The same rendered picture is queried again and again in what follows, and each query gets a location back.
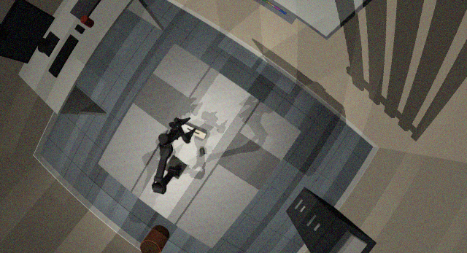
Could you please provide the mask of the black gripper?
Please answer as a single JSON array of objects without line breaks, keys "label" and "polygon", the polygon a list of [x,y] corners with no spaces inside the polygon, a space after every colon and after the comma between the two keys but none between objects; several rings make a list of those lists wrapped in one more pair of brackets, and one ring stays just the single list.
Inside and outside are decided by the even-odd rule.
[{"label": "black gripper", "polygon": [[[193,130],[189,131],[188,133],[184,133],[184,132],[183,132],[183,129],[182,129],[182,125],[184,125],[184,124],[185,124],[188,120],[190,120],[190,119],[191,119],[190,117],[185,118],[185,119],[180,119],[180,118],[177,118],[177,117],[174,118],[174,123],[177,124],[177,126],[178,126],[178,133],[180,133],[180,135],[176,135],[176,136],[173,136],[173,135],[172,135],[172,136],[171,136],[174,140],[175,140],[175,139],[177,140],[177,139],[181,136],[182,139],[183,139],[183,141],[184,141],[186,144],[190,143],[190,140],[191,140],[191,138],[192,138],[192,136],[193,136],[193,134],[195,133],[195,131],[196,131],[197,128],[194,128]],[[181,129],[182,129],[182,130],[181,130]]]}]

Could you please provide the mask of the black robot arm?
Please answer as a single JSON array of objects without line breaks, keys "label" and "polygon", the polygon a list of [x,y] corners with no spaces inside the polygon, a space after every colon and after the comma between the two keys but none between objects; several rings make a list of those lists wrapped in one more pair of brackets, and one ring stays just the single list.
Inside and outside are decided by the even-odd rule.
[{"label": "black robot arm", "polygon": [[171,154],[173,152],[173,146],[170,143],[172,143],[175,140],[171,136],[180,135],[180,133],[178,133],[178,127],[176,123],[170,122],[169,127],[171,127],[171,130],[170,130],[172,132],[171,135],[170,133],[168,134],[162,133],[158,137],[158,140],[160,142],[159,153],[160,153],[161,159],[158,164],[158,169],[156,171],[157,173],[156,175],[154,175],[154,182],[152,184],[152,190],[153,192],[160,193],[160,194],[166,193],[167,184],[170,182],[171,178],[173,178],[174,176],[179,177],[180,172],[182,171],[182,169],[178,165],[176,165],[175,167],[169,166],[169,168],[167,169],[168,170],[167,175],[163,177],[164,172],[165,172],[165,167],[167,164],[167,160],[171,157]]}]

